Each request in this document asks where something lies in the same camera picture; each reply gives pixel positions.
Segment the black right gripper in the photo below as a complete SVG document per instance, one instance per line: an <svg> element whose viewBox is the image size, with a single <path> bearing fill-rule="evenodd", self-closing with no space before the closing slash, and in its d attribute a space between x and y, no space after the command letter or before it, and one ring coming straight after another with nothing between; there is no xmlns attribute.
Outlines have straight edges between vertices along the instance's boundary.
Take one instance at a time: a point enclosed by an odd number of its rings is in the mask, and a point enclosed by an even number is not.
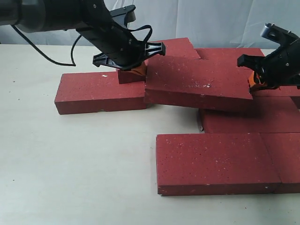
<svg viewBox="0 0 300 225"><path fill-rule="evenodd" d="M299 89L300 39L279 46L264 57L243 54L237 59L237 66L253 71L248 78L251 94L260 90L275 90L281 86L296 86Z"/></svg>

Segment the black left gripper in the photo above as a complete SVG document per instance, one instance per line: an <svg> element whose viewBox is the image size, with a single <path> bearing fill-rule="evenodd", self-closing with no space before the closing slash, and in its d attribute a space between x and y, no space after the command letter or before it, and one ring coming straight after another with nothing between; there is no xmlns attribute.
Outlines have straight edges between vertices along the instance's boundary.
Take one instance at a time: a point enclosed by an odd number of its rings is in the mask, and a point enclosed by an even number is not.
<svg viewBox="0 0 300 225"><path fill-rule="evenodd" d="M146 76L147 63L145 60L159 54L165 55L164 43L149 42L152 27L144 25L139 30L148 29L143 40L133 35L134 30L116 23L110 11L102 0L82 0L82 21L84 27L77 32L101 51L93 57L96 67L101 65L121 70L131 70L133 74Z"/></svg>

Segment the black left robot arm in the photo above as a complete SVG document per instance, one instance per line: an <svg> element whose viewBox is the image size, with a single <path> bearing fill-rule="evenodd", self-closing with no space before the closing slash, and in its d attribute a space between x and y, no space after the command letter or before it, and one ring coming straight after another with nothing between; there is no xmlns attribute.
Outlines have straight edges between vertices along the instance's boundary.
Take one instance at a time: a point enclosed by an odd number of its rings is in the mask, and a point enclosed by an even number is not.
<svg viewBox="0 0 300 225"><path fill-rule="evenodd" d="M164 43L149 42L152 27L143 40L138 40L128 28L135 20L135 5L108 10L102 0L2 0L0 24L10 25L44 58L54 61L37 48L24 33L76 30L93 44L100 54L93 57L96 67L107 66L145 75L145 61L155 55L165 55Z"/></svg>

